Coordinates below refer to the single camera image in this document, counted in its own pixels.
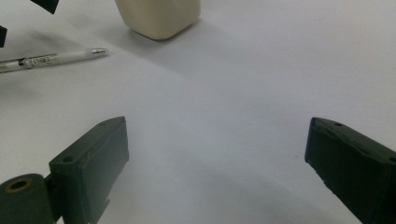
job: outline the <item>white plastic container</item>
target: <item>white plastic container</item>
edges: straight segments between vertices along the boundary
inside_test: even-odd
[[[200,0],[115,0],[125,24],[151,39],[166,39],[195,22]]]

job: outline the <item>dark object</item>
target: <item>dark object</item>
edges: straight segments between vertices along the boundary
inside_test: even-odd
[[[21,175],[0,186],[1,223],[96,223],[128,160],[125,118],[99,123],[49,163],[45,179]]]
[[[6,42],[7,29],[3,26],[0,26],[0,48],[4,46],[4,42]]]
[[[31,0],[32,2],[38,4],[42,8],[46,9],[51,14],[54,14],[56,7],[58,6],[59,0]],[[7,29],[0,26],[0,48],[4,46],[6,42]]]
[[[46,9],[48,12],[54,14],[56,7],[58,6],[59,0],[31,0],[32,2],[38,4],[42,8]]]
[[[312,118],[305,161],[364,224],[396,222],[396,153],[344,124]]]

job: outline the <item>pen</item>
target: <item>pen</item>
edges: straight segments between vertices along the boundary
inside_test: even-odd
[[[95,59],[106,56],[107,53],[107,49],[85,49],[74,52],[55,53],[37,57],[2,61],[0,62],[0,73]]]

